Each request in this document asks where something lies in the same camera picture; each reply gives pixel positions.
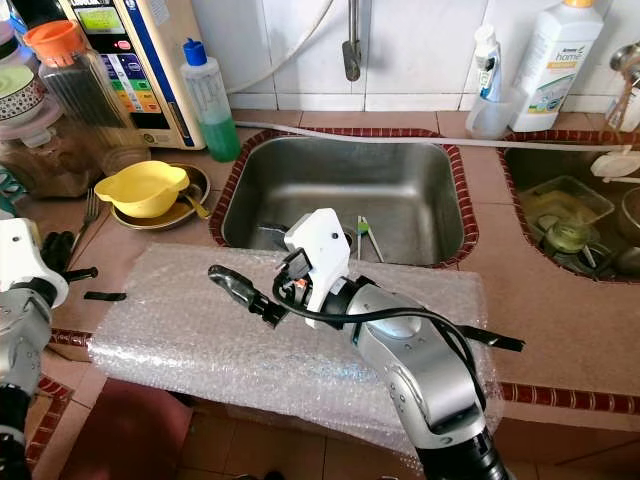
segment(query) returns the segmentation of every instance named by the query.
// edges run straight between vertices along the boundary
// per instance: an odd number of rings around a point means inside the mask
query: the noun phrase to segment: white wall tile
[[[614,98],[611,95],[567,95],[562,111],[603,113]]]
[[[313,25],[325,1],[263,2],[271,59],[277,64]],[[279,93],[352,93],[353,85],[345,76],[342,58],[342,42],[349,38],[347,6],[347,0],[335,0],[300,53],[275,73]],[[368,16],[361,17],[368,21]],[[361,75],[355,82],[361,92],[364,92],[364,78]]]
[[[192,0],[207,54],[216,57],[226,88],[271,67],[262,0]],[[246,92],[274,93],[273,77]]]
[[[232,93],[229,95],[229,105],[231,108],[278,109],[275,93]]]
[[[367,93],[462,92],[486,4],[375,0]]]
[[[457,110],[459,93],[368,93],[367,112],[436,112]]]
[[[209,54],[227,87],[267,71],[316,19],[325,0],[193,0]],[[359,0],[361,78],[346,80],[347,0],[335,0],[308,44],[271,78],[232,95],[236,108],[468,110],[477,72],[473,33],[496,27],[503,79],[511,84],[539,11],[560,0]],[[564,110],[603,111],[622,79],[609,68],[620,46],[640,40],[640,0],[596,0],[605,27]]]
[[[475,93],[463,93],[458,110],[464,112],[468,112],[469,110],[471,110],[473,108],[473,104],[476,102],[477,97],[478,95]]]
[[[559,0],[489,0],[482,23],[491,24],[496,29],[496,38],[500,42],[502,53],[502,79],[504,85],[511,85],[520,60],[533,32],[536,15]],[[475,29],[469,31],[473,40]],[[475,93],[478,89],[478,70],[473,58],[465,84],[466,93]]]
[[[278,93],[280,110],[362,111],[364,94]]]
[[[611,5],[604,17],[602,32],[585,60],[571,93],[615,95],[622,89],[622,76],[611,70],[609,59],[618,48],[640,40],[640,2],[608,1]]]

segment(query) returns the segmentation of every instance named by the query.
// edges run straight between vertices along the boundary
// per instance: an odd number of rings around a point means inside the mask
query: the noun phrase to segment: stainless steel sink
[[[616,182],[605,183],[602,179],[594,177],[590,170],[591,164],[604,153],[606,153],[606,149],[602,152],[512,149],[506,152],[505,161],[513,179],[516,193],[519,196],[522,192],[548,180],[561,175],[570,175],[610,200],[617,210],[620,208],[622,196],[636,185]],[[595,271],[586,265],[586,259],[580,254],[577,256],[558,255],[557,258],[554,257],[554,260],[569,267],[571,270],[598,278],[625,280],[625,278],[620,278],[615,269],[611,268],[616,255],[630,246],[618,231],[616,212],[600,219],[593,227],[599,236],[597,242],[599,250],[596,253],[600,256],[599,265]]]
[[[273,250],[259,224],[291,226],[325,207],[336,210],[353,246],[357,216],[367,217],[388,263],[436,264],[463,244],[451,161],[442,149],[303,137],[268,140],[250,153],[222,236],[232,247]],[[366,239],[362,258],[377,261]]]

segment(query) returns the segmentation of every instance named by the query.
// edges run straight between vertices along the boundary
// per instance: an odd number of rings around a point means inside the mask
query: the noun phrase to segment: brown plate
[[[211,182],[209,177],[200,168],[193,165],[185,165],[183,163],[171,163],[173,167],[184,168],[189,176],[191,183],[189,184],[189,195],[198,203],[202,204],[209,196],[211,190]],[[111,215],[125,227],[135,230],[169,230],[184,223],[195,210],[189,203],[189,200],[179,196],[176,203],[171,208],[155,218],[134,218],[125,215],[113,205],[111,206]]]

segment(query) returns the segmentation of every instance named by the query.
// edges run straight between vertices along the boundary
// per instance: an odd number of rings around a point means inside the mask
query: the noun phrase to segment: tiled countertop
[[[242,120],[303,127],[416,127],[452,138],[464,137],[465,116],[465,112],[236,112],[236,118]],[[599,121],[597,116],[565,114],[556,128],[592,130],[599,127]],[[242,140],[254,133],[240,130]],[[640,395],[640,376],[636,374],[640,363],[640,285],[596,283],[555,266],[525,239],[497,152],[480,147],[461,147],[460,151],[480,239],[458,268],[482,276],[490,328],[527,342],[521,354],[494,352],[500,380]],[[219,197],[232,166],[212,161],[206,152],[158,150],[154,158],[194,163],[205,169],[213,182],[209,207]],[[45,235],[52,230],[76,230],[84,204],[26,199],[18,207],[24,216],[39,223]],[[54,328],[95,331],[109,304],[82,300],[82,295],[87,290],[120,291],[136,258],[151,242],[215,246],[207,223],[196,218],[167,232],[139,232],[118,224],[107,210],[103,209],[89,230],[72,265],[95,265],[100,275],[71,286],[69,299],[55,311]]]

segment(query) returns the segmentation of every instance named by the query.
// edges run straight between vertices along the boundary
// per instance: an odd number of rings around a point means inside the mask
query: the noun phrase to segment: bubble wrap
[[[386,387],[350,344],[351,328],[308,327],[288,315],[269,328],[207,277],[221,264],[271,291],[282,252],[153,244],[90,345],[109,376],[198,397],[292,415],[415,455]],[[413,297],[454,323],[486,325],[482,283],[473,273],[353,262],[352,278]],[[487,421],[502,409],[488,349],[474,345],[488,391]]]

